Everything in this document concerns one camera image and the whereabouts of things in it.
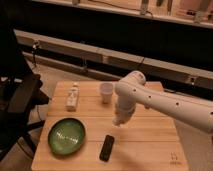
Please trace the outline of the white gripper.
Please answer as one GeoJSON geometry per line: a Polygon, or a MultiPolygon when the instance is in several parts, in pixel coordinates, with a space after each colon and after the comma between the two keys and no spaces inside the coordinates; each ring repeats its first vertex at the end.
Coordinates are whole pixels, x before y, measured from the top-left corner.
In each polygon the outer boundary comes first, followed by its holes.
{"type": "Polygon", "coordinates": [[[120,126],[121,124],[127,123],[136,109],[136,102],[129,100],[124,96],[119,96],[115,103],[115,117],[113,124],[120,126]]]}

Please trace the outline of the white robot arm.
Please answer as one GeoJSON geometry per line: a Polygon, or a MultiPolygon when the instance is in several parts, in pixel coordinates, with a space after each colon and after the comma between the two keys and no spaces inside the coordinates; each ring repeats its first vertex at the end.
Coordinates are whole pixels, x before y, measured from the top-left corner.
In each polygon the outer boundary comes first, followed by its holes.
{"type": "Polygon", "coordinates": [[[213,133],[213,102],[156,91],[145,84],[146,78],[140,71],[132,71],[115,83],[118,98],[113,123],[116,126],[127,123],[139,103],[201,131],[213,133]]]}

